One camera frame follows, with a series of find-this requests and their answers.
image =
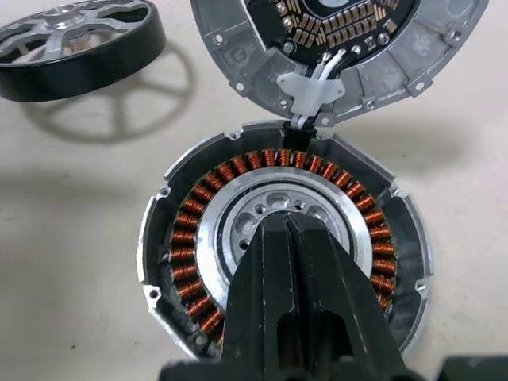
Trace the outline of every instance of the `white surface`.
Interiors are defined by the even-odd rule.
[[[2,0],[0,24],[57,2]],[[165,107],[182,109],[175,100],[188,98],[159,131],[117,144],[62,140],[44,130],[42,118],[29,118],[32,106],[0,100],[0,379],[155,380],[167,360],[185,357],[148,315],[137,285],[144,207],[191,145],[273,117],[229,88],[188,1],[157,3],[170,41],[195,74],[188,97],[129,92],[126,117],[134,125]],[[508,352],[507,12],[508,2],[492,0],[421,97],[336,128],[398,175],[433,239],[428,325],[408,358],[426,376],[447,355]],[[183,65],[172,59],[143,75],[186,86]],[[119,98],[136,87],[129,79],[101,94]],[[63,105],[56,120],[71,132],[100,129],[111,118],[103,100]]]

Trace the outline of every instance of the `copper winding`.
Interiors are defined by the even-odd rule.
[[[174,280],[184,280],[196,274],[198,274],[198,268],[196,267],[195,264],[173,268]]]
[[[219,191],[224,186],[222,180],[219,179],[214,173],[209,173],[206,175],[203,182],[214,191]]]
[[[374,197],[365,196],[356,202],[356,207],[360,210],[360,212],[364,212],[365,210],[371,209],[375,205]]]
[[[388,226],[379,226],[376,228],[371,228],[369,230],[371,234],[371,239],[373,241],[383,241],[389,240],[391,238],[391,231]]]
[[[328,163],[323,168],[323,172],[321,173],[321,176],[323,176],[327,180],[331,180],[332,177],[335,176],[335,173],[338,171],[339,167],[335,165],[334,163]]]
[[[211,334],[215,327],[221,322],[221,320],[224,318],[224,314],[221,310],[218,308],[215,310],[215,312],[209,316],[203,324],[201,324],[201,329],[207,333]]]
[[[303,169],[305,167],[306,159],[306,152],[295,152],[293,157],[293,167]]]
[[[349,181],[351,181],[351,175],[346,171],[342,171],[335,180],[333,180],[333,183],[340,189],[344,189],[346,185],[348,185]]]
[[[313,173],[319,173],[321,170],[321,163],[323,159],[321,157],[317,157],[312,155],[310,157],[309,163],[307,164],[307,169]]]
[[[217,167],[217,172],[227,183],[229,183],[231,180],[235,178],[233,171],[226,163],[222,163],[221,165],[219,165]]]
[[[183,287],[180,287],[178,290],[181,299],[188,299],[200,291],[203,291],[203,283],[201,280],[196,280],[193,283],[189,283]]]
[[[381,210],[373,210],[369,214],[365,214],[364,218],[367,225],[378,225],[384,221],[384,213]]]
[[[381,256],[394,256],[395,246],[394,244],[373,244],[372,251],[374,254],[380,254]]]
[[[264,165],[267,167],[275,166],[275,150],[274,149],[264,149],[262,152]]]
[[[210,192],[203,185],[199,184],[194,187],[192,193],[194,193],[194,196],[196,196],[197,198],[200,198],[201,200],[206,202],[210,202],[210,200],[214,197],[213,192]]]
[[[386,295],[383,295],[379,292],[376,292],[375,296],[378,299],[378,302],[381,305],[381,308],[386,311],[388,309],[388,307],[390,306],[390,299]]]
[[[393,260],[374,260],[372,268],[383,274],[393,276],[397,272],[397,262]]]
[[[281,167],[289,167],[291,164],[291,151],[289,149],[279,150],[279,165]]]
[[[237,170],[238,175],[243,175],[244,173],[248,172],[244,159],[241,156],[233,158],[231,160],[231,164]]]
[[[364,186],[360,184],[358,181],[356,181],[346,190],[346,194],[349,196],[350,199],[354,199],[360,196],[364,191],[365,191]]]
[[[252,170],[260,169],[262,167],[260,155],[256,151],[248,153],[247,160],[251,165]]]
[[[171,237],[173,244],[193,244],[195,234],[192,232],[186,232],[184,230],[175,230]]]
[[[200,203],[198,200],[194,198],[188,198],[182,205],[182,209],[185,209],[187,212],[191,212],[194,214],[202,214],[205,209],[205,204]]]
[[[395,289],[394,280],[382,275],[373,275],[371,277],[371,282],[375,289],[385,291],[387,293],[392,293]]]
[[[212,304],[212,299],[210,296],[206,296],[204,298],[201,298],[197,300],[196,302],[192,303],[189,308],[187,309],[187,312],[192,318],[197,318],[199,315],[201,315],[205,310],[210,307]]]
[[[179,260],[192,260],[196,250],[194,248],[173,248],[169,254],[171,262]]]
[[[199,217],[191,216],[190,214],[181,213],[176,218],[175,224],[184,226],[190,229],[196,229],[198,227]]]

